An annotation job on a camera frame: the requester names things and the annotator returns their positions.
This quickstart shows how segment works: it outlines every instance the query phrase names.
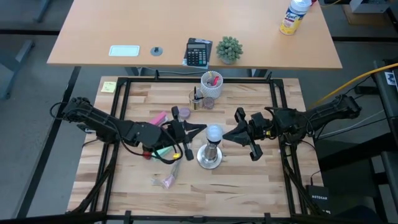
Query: calculator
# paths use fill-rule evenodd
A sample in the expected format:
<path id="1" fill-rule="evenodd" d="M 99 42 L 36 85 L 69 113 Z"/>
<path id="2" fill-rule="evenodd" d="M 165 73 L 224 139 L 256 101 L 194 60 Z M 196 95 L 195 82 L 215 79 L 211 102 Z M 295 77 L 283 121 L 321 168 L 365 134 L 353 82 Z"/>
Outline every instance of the calculator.
<path id="1" fill-rule="evenodd" d="M 187 43 L 187 65 L 207 66 L 206 44 Z"/>

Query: pink eraser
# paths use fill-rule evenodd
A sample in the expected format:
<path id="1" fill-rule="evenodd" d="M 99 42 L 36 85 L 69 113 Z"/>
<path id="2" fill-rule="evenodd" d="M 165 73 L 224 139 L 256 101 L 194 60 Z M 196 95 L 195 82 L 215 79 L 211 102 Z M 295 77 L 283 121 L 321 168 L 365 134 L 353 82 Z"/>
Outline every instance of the pink eraser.
<path id="1" fill-rule="evenodd" d="M 149 121 L 151 124 L 154 124 L 156 126 L 159 126 L 163 124 L 166 120 L 167 113 L 165 111 L 162 111 L 160 114 L 156 116 L 156 118 L 152 119 Z"/>

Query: butcher block tabletop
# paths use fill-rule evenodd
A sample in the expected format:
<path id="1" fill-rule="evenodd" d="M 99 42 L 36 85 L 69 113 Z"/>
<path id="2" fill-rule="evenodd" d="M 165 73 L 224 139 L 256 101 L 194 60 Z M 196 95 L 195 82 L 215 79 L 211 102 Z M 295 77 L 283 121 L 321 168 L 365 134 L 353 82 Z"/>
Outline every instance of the butcher block tabletop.
<path id="1" fill-rule="evenodd" d="M 114 93 L 104 93 L 101 89 L 104 82 L 116 82 L 117 79 L 101 79 L 94 103 L 99 110 L 110 113 Z M 288 107 L 304 111 L 299 80 L 291 78 L 283 81 Z M 189 123 L 219 124 L 226 133 L 236 127 L 234 113 L 239 106 L 244 108 L 246 119 L 259 111 L 265 118 L 271 119 L 264 110 L 265 106 L 272 106 L 268 84 L 223 85 L 223 93 L 215 101 L 215 107 L 212 110 L 192 111 L 187 119 Z M 150 121 L 162 111 L 166 111 L 169 119 L 172 119 L 171 108 L 188 107 L 188 93 L 194 86 L 200 87 L 200 84 L 132 82 L 125 119 Z M 124 87 L 121 89 L 117 116 L 120 114 L 123 94 Z M 207 143 L 205 132 L 202 131 L 193 139 L 191 147 L 195 159 L 182 159 L 177 180 L 169 189 L 152 185 L 152 180 L 166 178 L 173 165 L 132 155 L 120 146 L 108 215 L 124 215 L 126 210 L 130 210 L 134 215 L 263 217 L 264 213 L 270 213 L 272 217 L 289 217 L 278 140 L 257 141 L 264 155 L 256 162 L 250 159 L 249 146 L 242 147 L 222 140 L 219 145 L 223 152 L 221 165 L 214 170 L 206 170 L 196 160 L 200 146 Z M 93 139 L 95 135 L 88 134 L 85 142 Z M 68 210 L 76 208 L 94 186 L 102 148 L 103 143 L 99 141 L 83 148 Z M 109 148 L 108 161 L 112 149 Z M 130 149 L 142 152 L 141 145 Z M 317 155 L 312 146 L 302 143 L 298 145 L 297 156 L 303 185 L 309 184 L 310 176 L 319 171 Z M 323 185 L 319 173 L 314 175 L 313 180 L 315 184 Z M 294 184 L 292 188 L 296 211 L 299 212 Z M 97 210 L 102 207 L 103 195 L 104 187 L 99 195 Z"/>

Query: pen holder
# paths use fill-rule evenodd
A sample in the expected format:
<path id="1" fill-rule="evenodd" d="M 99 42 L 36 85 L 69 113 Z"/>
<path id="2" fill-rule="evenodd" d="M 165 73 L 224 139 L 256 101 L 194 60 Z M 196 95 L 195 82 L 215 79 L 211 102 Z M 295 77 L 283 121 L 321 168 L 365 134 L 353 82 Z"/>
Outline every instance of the pen holder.
<path id="1" fill-rule="evenodd" d="M 195 100 L 194 98 L 195 92 L 192 90 L 189 92 L 189 107 L 191 110 L 199 110 L 203 106 L 203 99 Z M 201 90 L 197 90 L 197 98 L 202 98 L 203 93 Z"/>
<path id="2" fill-rule="evenodd" d="M 218 77 L 218 80 L 216 85 L 213 86 L 216 77 Z M 219 98 L 223 91 L 223 77 L 220 73 L 214 71 L 204 73 L 200 79 L 200 90 L 205 97 Z"/>

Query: yellow cable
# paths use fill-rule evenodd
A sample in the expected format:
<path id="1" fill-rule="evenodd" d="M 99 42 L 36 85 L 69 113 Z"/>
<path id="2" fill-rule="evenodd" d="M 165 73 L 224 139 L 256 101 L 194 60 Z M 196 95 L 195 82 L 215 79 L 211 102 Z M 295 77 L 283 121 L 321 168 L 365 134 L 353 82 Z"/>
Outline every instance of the yellow cable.
<path id="1" fill-rule="evenodd" d="M 393 67 L 397 67 L 397 66 L 398 66 L 398 63 L 395 63 L 395 64 L 392 64 L 392 65 L 388 65 L 388 66 L 384 66 L 384 67 L 381 67 L 381 68 L 377 68 L 377 69 L 371 70 L 371 71 L 366 72 L 366 73 L 364 73 L 364 74 L 362 74 L 362 75 L 360 75 L 360 76 L 357 76 L 357 77 L 353 78 L 352 80 L 348 81 L 347 83 L 345 83 L 344 85 L 340 86 L 340 87 L 337 88 L 336 90 L 334 90 L 334 91 L 332 91 L 331 93 L 327 94 L 327 95 L 326 95 L 325 97 L 323 97 L 322 99 L 320 99 L 320 100 L 318 100 L 317 102 L 315 102 L 313 105 L 310 106 L 310 108 L 313 108 L 314 106 L 319 105 L 320 103 L 322 103 L 323 101 L 325 101 L 327 98 L 333 96 L 334 94 L 336 94 L 336 93 L 339 92 L 340 90 L 346 88 L 347 86 L 349 86 L 349 85 L 352 84 L 353 82 L 356 82 L 356 81 L 360 80 L 361 78 L 364 78 L 364 77 L 366 77 L 366 76 L 368 76 L 368 75 L 372 75 L 373 73 L 380 72 L 380 71 L 383 71 L 383 70 L 386 70 L 386 69 L 389 69 L 389 68 L 393 68 Z"/>
<path id="2" fill-rule="evenodd" d="M 327 8 L 327 7 L 329 7 L 329 6 L 332 6 L 332 5 L 334 5 L 334 4 L 337 4 L 337 3 L 339 3 L 339 2 L 341 2 L 341 0 L 337 0 L 337 1 L 333 2 L 333 3 L 331 3 L 331 4 L 327 4 L 327 5 L 324 5 L 324 6 L 321 5 L 321 7 L 322 7 L 322 8 Z"/>

